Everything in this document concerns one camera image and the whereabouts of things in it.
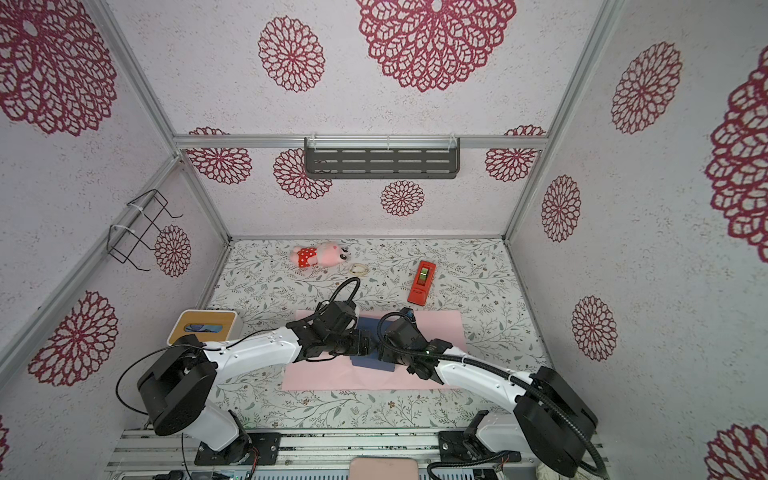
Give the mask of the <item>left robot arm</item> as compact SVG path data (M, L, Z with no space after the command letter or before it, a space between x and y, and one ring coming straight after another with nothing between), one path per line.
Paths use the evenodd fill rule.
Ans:
M238 340L180 337L157 352L159 358L137 381L154 433L189 436L230 463L240 460L252 449L252 440L233 412L209 399L213 387L270 366L365 356L373 346L358 318L353 301L334 300L307 317Z

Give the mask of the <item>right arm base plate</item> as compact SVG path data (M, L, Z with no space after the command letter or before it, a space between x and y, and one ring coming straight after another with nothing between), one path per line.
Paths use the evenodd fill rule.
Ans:
M517 451L492 452L474 435L458 430L442 430L437 434L440 460L449 463L478 464L485 462L519 463L522 455Z

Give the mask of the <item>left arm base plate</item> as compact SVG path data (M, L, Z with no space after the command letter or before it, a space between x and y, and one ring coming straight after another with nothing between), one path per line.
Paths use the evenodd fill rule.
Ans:
M230 446L214 451L200 443L195 466L272 466L277 462L282 435L277 432L248 432L248 440L237 438Z

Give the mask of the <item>blue gift box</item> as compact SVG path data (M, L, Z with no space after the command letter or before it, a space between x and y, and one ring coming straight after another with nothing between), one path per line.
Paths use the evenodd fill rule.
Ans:
M365 355L352 356L351 364L357 369L375 370L381 372L394 372L396 366L393 363L383 361L379 350L380 342L376 333L376 327L379 320L372 317L361 317L358 320L358 327L362 334L362 339L367 341Z

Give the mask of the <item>pink wrapping paper sheet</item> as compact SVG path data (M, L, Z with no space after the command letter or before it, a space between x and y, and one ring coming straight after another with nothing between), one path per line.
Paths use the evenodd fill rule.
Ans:
M415 312L417 326L428 339L439 338L466 350L466 338L459 311ZM328 362L298 362L285 368L281 390L298 391L385 391L446 389L431 380L409 374L405 366L393 371L355 366L349 357Z

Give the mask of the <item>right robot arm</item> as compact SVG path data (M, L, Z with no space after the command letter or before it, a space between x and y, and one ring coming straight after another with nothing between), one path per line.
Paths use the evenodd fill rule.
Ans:
M596 415L553 369L511 371L479 360L453 344L428 340L410 309L385 314L376 327L382 358L423 380L470 391L503 409L479 413L465 431L466 458L454 466L503 464L524 454L567 478L579 472L607 479L592 442Z

